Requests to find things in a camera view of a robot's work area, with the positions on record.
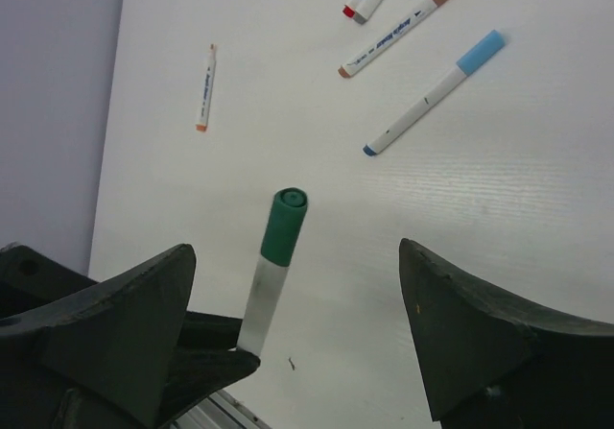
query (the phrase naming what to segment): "green marker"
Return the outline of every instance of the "green marker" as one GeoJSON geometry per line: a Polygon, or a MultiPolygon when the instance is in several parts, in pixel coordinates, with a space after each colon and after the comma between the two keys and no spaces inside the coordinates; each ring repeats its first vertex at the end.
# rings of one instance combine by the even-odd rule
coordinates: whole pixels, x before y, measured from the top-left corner
{"type": "Polygon", "coordinates": [[[307,213],[307,194],[291,187],[275,194],[260,258],[251,283],[237,348],[260,356],[290,269],[300,227],[307,213]]]}

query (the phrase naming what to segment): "gray wall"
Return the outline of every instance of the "gray wall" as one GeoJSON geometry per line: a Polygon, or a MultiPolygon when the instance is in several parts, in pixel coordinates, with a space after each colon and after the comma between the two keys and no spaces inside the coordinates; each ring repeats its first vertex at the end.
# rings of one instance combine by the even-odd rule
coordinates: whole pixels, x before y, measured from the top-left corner
{"type": "Polygon", "coordinates": [[[122,0],[0,0],[0,247],[85,274],[122,0]]]}

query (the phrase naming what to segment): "red marker cap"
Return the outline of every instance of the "red marker cap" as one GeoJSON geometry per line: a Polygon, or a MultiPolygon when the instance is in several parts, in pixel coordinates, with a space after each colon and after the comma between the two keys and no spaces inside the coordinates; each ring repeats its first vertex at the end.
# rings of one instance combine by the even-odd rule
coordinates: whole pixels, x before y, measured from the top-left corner
{"type": "Polygon", "coordinates": [[[355,13],[355,12],[354,12],[352,9],[350,9],[349,7],[347,7],[347,6],[345,6],[345,7],[343,8],[343,14],[344,14],[345,16],[347,16],[348,18],[352,18],[352,17],[354,17],[354,13],[355,13]]]}

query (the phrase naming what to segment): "green marker cap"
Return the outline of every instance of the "green marker cap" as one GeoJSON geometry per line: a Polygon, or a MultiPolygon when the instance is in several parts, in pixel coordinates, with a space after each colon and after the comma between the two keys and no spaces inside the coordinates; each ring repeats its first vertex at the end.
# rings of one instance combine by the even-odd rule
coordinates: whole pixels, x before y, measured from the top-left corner
{"type": "Polygon", "coordinates": [[[295,187],[282,189],[275,194],[260,248],[260,254],[265,259],[283,268],[290,266],[307,205],[307,194],[295,187]]]}

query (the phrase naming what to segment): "white board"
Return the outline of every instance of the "white board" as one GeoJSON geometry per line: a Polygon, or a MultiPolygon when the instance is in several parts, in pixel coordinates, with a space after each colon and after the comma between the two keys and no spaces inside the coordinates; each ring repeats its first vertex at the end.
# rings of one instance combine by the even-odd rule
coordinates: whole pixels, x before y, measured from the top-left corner
{"type": "Polygon", "coordinates": [[[311,205],[262,367],[231,393],[275,428],[428,428],[402,237],[614,322],[614,0],[451,0],[351,80],[337,68],[413,0],[363,27],[344,2],[124,0],[90,275],[187,242],[190,308],[240,317],[272,195],[301,187],[311,205]],[[492,29],[503,51],[382,155],[362,153],[492,29]]]}

